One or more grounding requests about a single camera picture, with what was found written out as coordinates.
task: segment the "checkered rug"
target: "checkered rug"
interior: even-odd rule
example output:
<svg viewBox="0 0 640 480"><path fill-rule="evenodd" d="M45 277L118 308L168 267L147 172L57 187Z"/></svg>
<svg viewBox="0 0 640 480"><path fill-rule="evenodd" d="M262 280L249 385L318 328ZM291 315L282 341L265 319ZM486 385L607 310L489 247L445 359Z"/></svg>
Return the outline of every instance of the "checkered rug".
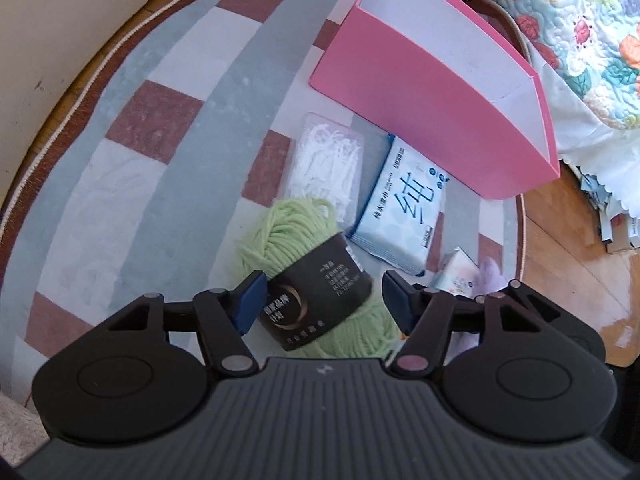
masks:
<svg viewBox="0 0 640 480"><path fill-rule="evenodd" d="M177 0L116 47L2 223L5 394L25 402L47 358L140 294L233 288L234 241L273 203L307 112L367 137L364 206L385 132L307 83L354 1ZM516 199L484 200L452 179L420 281L456 246L512 278L523 237ZM357 252L380 288L388 267ZM279 352L259 326L247 341ZM172 342L197 352L190 335Z"/></svg>

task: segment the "plastic package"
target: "plastic package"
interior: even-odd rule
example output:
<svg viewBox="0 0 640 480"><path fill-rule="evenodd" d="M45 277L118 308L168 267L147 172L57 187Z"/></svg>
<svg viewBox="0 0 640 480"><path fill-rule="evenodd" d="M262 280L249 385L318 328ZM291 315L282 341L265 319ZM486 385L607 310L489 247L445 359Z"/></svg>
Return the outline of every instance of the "plastic package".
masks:
<svg viewBox="0 0 640 480"><path fill-rule="evenodd" d="M335 207L342 230L356 218L364 136L348 126L308 113L300 139L289 151L280 195L324 198Z"/></svg>
<svg viewBox="0 0 640 480"><path fill-rule="evenodd" d="M351 240L413 276L424 274L447 174L399 137Z"/></svg>
<svg viewBox="0 0 640 480"><path fill-rule="evenodd" d="M444 257L431 286L454 296L473 298L478 266L460 247Z"/></svg>

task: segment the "black yarn label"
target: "black yarn label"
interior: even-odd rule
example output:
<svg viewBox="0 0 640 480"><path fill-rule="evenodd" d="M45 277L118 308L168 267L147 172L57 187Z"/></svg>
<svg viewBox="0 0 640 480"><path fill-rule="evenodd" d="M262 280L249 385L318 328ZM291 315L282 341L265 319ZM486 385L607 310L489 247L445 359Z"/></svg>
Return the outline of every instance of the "black yarn label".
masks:
<svg viewBox="0 0 640 480"><path fill-rule="evenodd" d="M337 234L269 281L258 318L280 346L294 350L347 319L371 289L371 277Z"/></svg>

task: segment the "wall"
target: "wall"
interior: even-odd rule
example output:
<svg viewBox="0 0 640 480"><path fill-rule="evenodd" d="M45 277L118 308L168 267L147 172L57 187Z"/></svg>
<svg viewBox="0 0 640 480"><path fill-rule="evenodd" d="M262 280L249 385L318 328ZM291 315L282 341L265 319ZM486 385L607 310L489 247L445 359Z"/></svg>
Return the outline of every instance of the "wall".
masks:
<svg viewBox="0 0 640 480"><path fill-rule="evenodd" d="M147 0L0 0L0 203L82 68Z"/></svg>

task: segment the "pink box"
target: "pink box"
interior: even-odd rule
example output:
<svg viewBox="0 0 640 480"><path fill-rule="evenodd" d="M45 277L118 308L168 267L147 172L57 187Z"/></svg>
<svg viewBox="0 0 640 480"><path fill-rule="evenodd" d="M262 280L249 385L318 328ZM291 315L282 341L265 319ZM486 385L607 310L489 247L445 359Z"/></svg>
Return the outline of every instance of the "pink box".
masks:
<svg viewBox="0 0 640 480"><path fill-rule="evenodd" d="M485 198L560 176L538 75L460 0L357 0L309 83Z"/></svg>

